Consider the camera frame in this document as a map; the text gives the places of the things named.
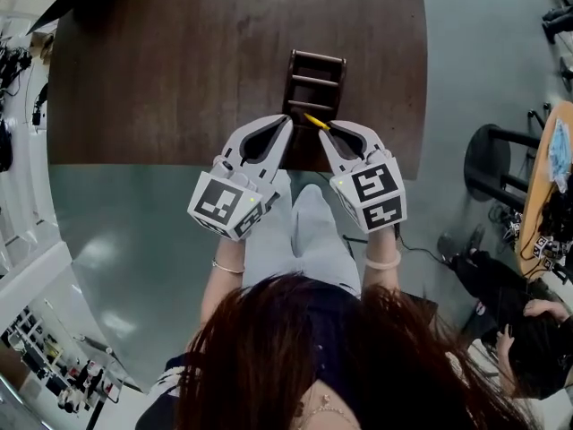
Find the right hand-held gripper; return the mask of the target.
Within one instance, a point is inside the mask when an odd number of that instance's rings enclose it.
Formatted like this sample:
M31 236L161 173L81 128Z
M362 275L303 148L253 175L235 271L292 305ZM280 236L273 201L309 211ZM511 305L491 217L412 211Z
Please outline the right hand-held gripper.
M397 159L383 149L373 129L332 120L319 137L331 171L345 172L332 177L330 187L365 234L406 220L406 189ZM357 159L364 161L351 168Z

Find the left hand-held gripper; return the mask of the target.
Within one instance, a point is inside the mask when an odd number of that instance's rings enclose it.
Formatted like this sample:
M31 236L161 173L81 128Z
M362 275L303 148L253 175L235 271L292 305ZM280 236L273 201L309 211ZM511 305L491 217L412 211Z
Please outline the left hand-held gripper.
M229 240L244 240L278 198L273 180L293 134L288 115L258 118L237 128L223 155L201 172L187 213Z

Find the dark wooden organiser box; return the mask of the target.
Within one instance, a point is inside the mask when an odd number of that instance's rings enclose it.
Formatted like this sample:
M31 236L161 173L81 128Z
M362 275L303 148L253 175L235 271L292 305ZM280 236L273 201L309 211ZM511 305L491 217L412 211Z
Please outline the dark wooden organiser box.
M337 118L346 77L344 58L294 49L291 52L282 113L291 117L294 131L283 168L329 172L329 163L319 138L321 130L304 113L328 124Z

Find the person's left forearm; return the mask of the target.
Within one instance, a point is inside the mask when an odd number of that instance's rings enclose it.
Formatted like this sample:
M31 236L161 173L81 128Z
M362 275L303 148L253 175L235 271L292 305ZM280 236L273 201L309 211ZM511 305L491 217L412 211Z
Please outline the person's left forearm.
M244 257L244 241L234 242L225 237L220 238L201 302L201 327L214 314L221 301L242 286Z

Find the person's right forearm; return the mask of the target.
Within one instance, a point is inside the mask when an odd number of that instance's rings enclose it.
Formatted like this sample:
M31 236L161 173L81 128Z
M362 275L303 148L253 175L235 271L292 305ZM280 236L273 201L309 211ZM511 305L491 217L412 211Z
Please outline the person's right forearm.
M398 251L393 226L379 229L368 236L365 252L375 262L390 262ZM389 271L376 271L365 265L363 287L379 286L389 291L399 291L398 267Z

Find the person's light grey trousers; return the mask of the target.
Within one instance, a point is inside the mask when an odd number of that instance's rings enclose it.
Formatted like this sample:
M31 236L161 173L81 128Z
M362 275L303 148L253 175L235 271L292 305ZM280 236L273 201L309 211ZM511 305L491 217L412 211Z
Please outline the person's light grey trousers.
M272 276L301 273L357 297L361 281L343 244L321 189L306 185L294 199L291 179L280 169L274 184L280 197L246 239L244 285Z

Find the pale pink bangle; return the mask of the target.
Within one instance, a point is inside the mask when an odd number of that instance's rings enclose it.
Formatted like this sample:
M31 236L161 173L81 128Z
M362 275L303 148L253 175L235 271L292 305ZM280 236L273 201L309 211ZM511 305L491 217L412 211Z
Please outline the pale pink bangle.
M399 266L399 264L401 263L402 256L399 251L396 251L395 258L390 262L375 262L374 260L371 260L368 257L367 253L363 254L363 258L364 258L364 263L367 267L374 269L376 271L389 271Z

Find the black round table base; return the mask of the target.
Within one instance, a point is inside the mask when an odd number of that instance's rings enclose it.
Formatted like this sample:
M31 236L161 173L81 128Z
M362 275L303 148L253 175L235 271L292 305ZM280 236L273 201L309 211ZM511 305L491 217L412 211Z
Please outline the black round table base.
M464 161L464 181L469 195L478 202L494 200L522 213L525 197L509 192L507 187L527 194L529 182L509 173L510 144L537 150L540 141L532 135L494 124L480 127L467 146Z

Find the person's dark top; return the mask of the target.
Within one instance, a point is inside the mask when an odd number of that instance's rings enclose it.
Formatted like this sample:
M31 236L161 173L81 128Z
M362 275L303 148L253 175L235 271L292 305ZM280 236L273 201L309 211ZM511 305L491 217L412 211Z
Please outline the person's dark top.
M342 288L313 280L310 284L306 316L312 326L312 365L315 378L326 383L360 419L363 406L351 383L346 356L346 315L357 298ZM175 430L175 411L179 400L179 380L184 371L185 354L169 359L165 370L151 388L154 402L143 412L135 430Z

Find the round light wooden table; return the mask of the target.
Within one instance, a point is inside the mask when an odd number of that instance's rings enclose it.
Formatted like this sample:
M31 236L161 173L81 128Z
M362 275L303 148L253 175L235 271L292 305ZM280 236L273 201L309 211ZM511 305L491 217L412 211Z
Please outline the round light wooden table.
M549 114L537 149L533 172L530 177L525 209L522 215L520 235L515 246L520 272L529 279L538 279L546 268L534 257L533 249L539 237L538 227L545 203L556 185L549 178L549 146L557 120L569 127L569 147L573 150L573 103L562 101Z

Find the black gripper equipment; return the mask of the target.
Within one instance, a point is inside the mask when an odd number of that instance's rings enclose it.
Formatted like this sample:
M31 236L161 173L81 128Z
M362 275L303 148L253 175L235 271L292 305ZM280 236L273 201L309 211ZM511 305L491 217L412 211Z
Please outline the black gripper equipment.
M552 193L542 208L542 222L538 228L544 237L560 243L573 242L573 191Z

